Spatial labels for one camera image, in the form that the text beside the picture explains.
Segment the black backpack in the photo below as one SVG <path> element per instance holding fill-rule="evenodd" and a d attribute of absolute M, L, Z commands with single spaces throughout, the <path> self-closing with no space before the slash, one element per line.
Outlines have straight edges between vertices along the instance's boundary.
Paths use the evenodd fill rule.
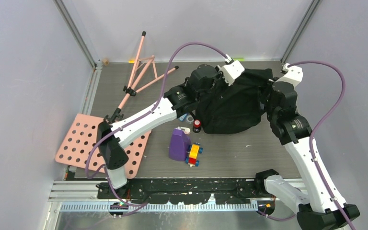
<path fill-rule="evenodd" d="M 207 134 L 236 134 L 256 126 L 264 113 L 261 98 L 273 79 L 271 69 L 245 69 L 231 86 L 218 81 L 201 97 L 195 119 Z"/>

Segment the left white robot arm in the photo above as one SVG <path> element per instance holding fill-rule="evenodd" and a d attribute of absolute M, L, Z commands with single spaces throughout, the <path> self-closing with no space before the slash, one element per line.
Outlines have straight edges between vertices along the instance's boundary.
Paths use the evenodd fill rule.
<path fill-rule="evenodd" d="M 125 165 L 129 157 L 125 148 L 144 133 L 166 122 L 173 121 L 195 110 L 201 97 L 218 87 L 220 83 L 232 85 L 233 77 L 225 67 L 201 65 L 185 82 L 170 88 L 159 101 L 122 121 L 98 125 L 98 148 L 105 162 L 105 173 L 110 184 L 109 192 L 123 198 L 128 191 Z"/>

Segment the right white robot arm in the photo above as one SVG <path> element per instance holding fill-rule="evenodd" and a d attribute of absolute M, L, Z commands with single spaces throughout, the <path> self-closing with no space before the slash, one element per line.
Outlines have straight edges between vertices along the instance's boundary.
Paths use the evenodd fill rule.
<path fill-rule="evenodd" d="M 273 169 L 255 175 L 259 196 L 274 195 L 295 214 L 303 230 L 336 230 L 352 223 L 360 212 L 341 196 L 318 153 L 312 129 L 296 109 L 298 94 L 288 82 L 275 82 L 264 101 L 272 132 L 292 157 L 306 191 L 302 192 Z"/>

